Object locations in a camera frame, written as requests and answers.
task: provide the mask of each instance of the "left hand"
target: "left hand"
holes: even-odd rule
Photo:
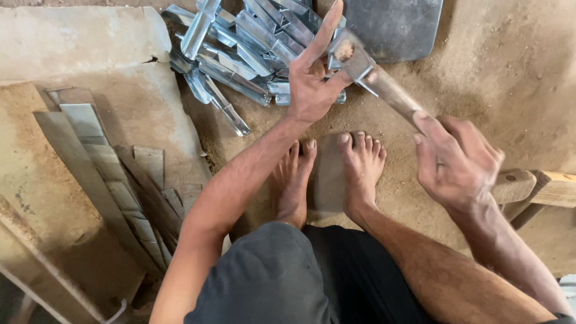
[[[352,79],[342,70],[324,81],[326,69],[322,58],[340,21],[343,8],[342,0],[334,2],[314,40],[290,63],[291,104],[288,115],[297,120],[307,123],[320,120],[342,89],[352,83]]]

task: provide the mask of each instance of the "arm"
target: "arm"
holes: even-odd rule
[[[292,105],[261,139],[228,162],[206,185],[188,212],[176,252],[156,298],[150,323],[180,324],[192,311],[209,269],[221,255],[222,241],[294,141],[330,109],[351,83],[337,73],[324,81],[324,55],[342,16],[337,0],[310,46],[290,64]]]
[[[420,136],[417,144],[422,186],[458,225],[480,264],[492,268],[549,311],[570,315],[560,286],[508,224],[490,194],[504,160],[503,152],[494,149],[467,120],[449,116],[438,120],[445,130],[433,118],[415,118],[427,132],[427,138]],[[436,155],[446,147],[459,149],[459,163],[450,160],[454,166],[437,169]]]

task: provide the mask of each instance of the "sandy ground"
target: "sandy ground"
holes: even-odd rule
[[[16,5],[151,5],[157,10],[175,3],[196,11],[191,1],[0,0]],[[240,1],[223,1],[235,13]],[[323,16],[330,0],[319,0]],[[432,54],[417,62],[384,66],[434,114],[473,121],[489,141],[503,149],[504,169],[545,169],[576,174],[576,2],[571,0],[444,0]],[[236,137],[211,105],[196,101],[179,79],[184,108],[209,154],[213,172],[265,133],[285,107],[262,107],[221,86],[222,92],[252,128]],[[302,138],[321,139],[343,130],[364,130],[388,150],[377,186],[377,204],[388,215],[454,249],[469,254],[467,244],[448,215],[418,185],[413,130],[384,102],[352,86],[346,104],[334,105]],[[245,232],[271,219],[266,187],[251,203],[237,231]],[[355,228],[344,214],[310,213],[318,225]],[[576,272],[576,214],[548,208],[520,235],[559,276]]]

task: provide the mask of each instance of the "wooden plank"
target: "wooden plank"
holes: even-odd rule
[[[144,241],[157,242],[150,222],[144,217],[142,212],[122,212],[126,221],[134,231],[134,235]]]
[[[164,258],[162,257],[162,252],[160,251],[160,246],[158,245],[158,242],[140,240],[140,244],[142,244],[144,249],[148,251],[152,259],[154,259],[154,261],[156,262],[156,265],[158,265],[160,269],[162,269],[163,271],[166,271],[167,270],[166,264],[164,263]]]
[[[158,267],[154,266],[135,239],[122,213],[114,203],[107,185],[96,171],[64,113],[35,112],[34,116],[54,151],[78,181],[121,244],[146,271],[156,277],[161,277],[162,273]]]
[[[536,177],[526,170],[502,172],[496,179],[492,196],[498,204],[526,199],[536,185]]]
[[[198,198],[198,195],[202,192],[201,184],[185,184],[182,189],[182,205],[184,207],[184,217],[192,208],[192,205]]]
[[[536,204],[576,207],[576,175],[536,170],[536,187],[528,199]]]
[[[182,202],[180,201],[180,198],[178,197],[178,193],[176,193],[176,190],[174,189],[164,190],[162,191],[162,195],[164,196],[164,198],[166,198],[166,200],[168,201],[172,209],[174,209],[178,217],[180,217],[181,220],[184,220],[185,216],[184,207],[182,206]]]
[[[107,181],[106,186],[112,194],[112,198],[122,211],[141,212],[142,208],[121,181]]]
[[[60,104],[60,109],[72,125],[80,142],[93,144],[95,141],[108,145],[102,126],[91,104]]]
[[[510,225],[518,231],[522,226],[526,225],[529,220],[538,215],[547,205],[542,204],[530,204],[526,209],[524,209],[518,216],[516,216]]]
[[[164,150],[134,145],[134,160],[152,179],[156,188],[164,190]]]
[[[160,231],[167,248],[173,254],[182,220],[170,207],[170,204],[164,199],[144,170],[136,163],[130,152],[119,145],[115,146],[114,150],[135,182],[134,189],[142,204],[144,216],[153,227]]]

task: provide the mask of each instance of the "hammer head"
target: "hammer head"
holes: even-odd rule
[[[328,55],[333,55],[340,66],[356,82],[362,83],[362,78],[375,67],[375,61],[366,52],[362,41],[349,29],[345,28],[338,34],[328,47]]]

